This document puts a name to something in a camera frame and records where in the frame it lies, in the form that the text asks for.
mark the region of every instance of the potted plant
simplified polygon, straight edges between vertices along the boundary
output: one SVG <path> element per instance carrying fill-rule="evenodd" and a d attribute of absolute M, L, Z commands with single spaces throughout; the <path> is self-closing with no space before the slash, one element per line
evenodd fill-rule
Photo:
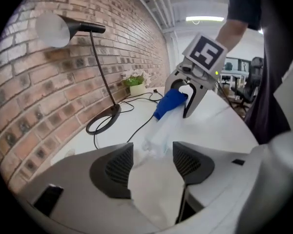
<path fill-rule="evenodd" d="M 123 83 L 125 86 L 130 88 L 132 96 L 137 96 L 145 93 L 146 86 L 150 84 L 150 75 L 145 71 L 136 69 L 128 70 L 122 73 Z"/>

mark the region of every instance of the lamp base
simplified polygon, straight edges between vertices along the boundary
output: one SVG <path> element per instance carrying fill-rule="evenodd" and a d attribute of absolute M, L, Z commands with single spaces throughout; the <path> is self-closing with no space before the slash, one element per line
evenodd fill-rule
<path fill-rule="evenodd" d="M 86 125 L 86 132 L 89 135 L 97 135 L 100 134 L 102 132 L 104 132 L 105 130 L 107 130 L 108 128 L 110 128 L 114 122 L 117 120 L 120 112 L 122 111 L 121 107 L 119 104 L 113 105 L 107 109 L 105 109 L 104 111 L 102 111 L 101 113 L 99 113 L 97 116 L 95 116 L 87 125 Z M 111 116 L 111 119 L 108 121 L 108 123 L 101 127 L 100 129 L 96 130 L 96 131 L 90 131 L 90 127 L 91 125 L 96 122 L 97 120 L 103 118 L 103 117 L 108 117 Z"/>

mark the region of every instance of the brick wall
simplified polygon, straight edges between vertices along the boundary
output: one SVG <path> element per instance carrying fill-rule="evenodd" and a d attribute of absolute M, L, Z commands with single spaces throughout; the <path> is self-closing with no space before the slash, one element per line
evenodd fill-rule
<path fill-rule="evenodd" d="M 37 39 L 36 17 L 45 11 L 106 26 L 94 41 L 117 101 L 127 96 L 122 71 L 143 69 L 155 87 L 169 67 L 164 37 L 138 0 L 25 0 L 0 39 L 0 170 L 14 192 L 111 105 L 88 33 L 61 49 Z"/>

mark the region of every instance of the white flower pot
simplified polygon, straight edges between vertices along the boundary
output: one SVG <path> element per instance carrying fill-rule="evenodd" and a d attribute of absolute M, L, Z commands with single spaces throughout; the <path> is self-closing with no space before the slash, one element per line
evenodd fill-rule
<path fill-rule="evenodd" d="M 131 86 L 129 88 L 131 96 L 138 96 L 146 92 L 146 86 L 144 83 L 136 86 Z"/>

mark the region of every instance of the white ceiling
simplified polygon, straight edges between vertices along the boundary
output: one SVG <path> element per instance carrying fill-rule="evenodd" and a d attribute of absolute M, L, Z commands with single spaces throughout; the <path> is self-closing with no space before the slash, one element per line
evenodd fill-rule
<path fill-rule="evenodd" d="M 163 30 L 183 27 L 189 16 L 226 17 L 228 0 L 143 0 Z"/>

